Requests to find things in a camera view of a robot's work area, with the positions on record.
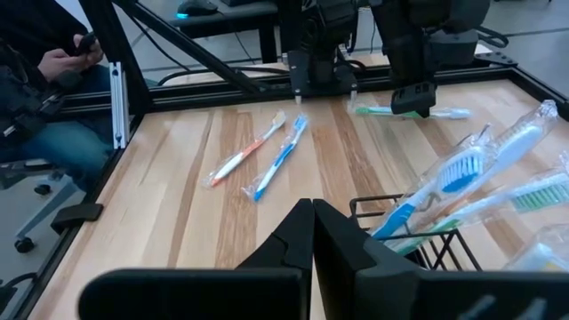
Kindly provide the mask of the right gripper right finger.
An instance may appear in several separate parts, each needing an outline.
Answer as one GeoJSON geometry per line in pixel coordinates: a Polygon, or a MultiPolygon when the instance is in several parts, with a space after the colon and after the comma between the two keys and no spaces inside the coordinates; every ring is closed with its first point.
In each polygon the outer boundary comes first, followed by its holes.
{"type": "Polygon", "coordinates": [[[566,319],[568,275],[433,271],[372,239],[322,199],[314,258],[329,319],[566,319]]]}

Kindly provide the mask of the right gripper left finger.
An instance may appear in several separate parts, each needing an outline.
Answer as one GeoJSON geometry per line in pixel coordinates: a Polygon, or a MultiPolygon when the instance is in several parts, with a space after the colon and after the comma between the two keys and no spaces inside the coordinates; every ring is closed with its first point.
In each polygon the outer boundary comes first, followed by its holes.
{"type": "Polygon", "coordinates": [[[78,301],[82,319],[306,319],[313,204],[303,198],[233,269],[124,268],[97,276],[78,301]]]}

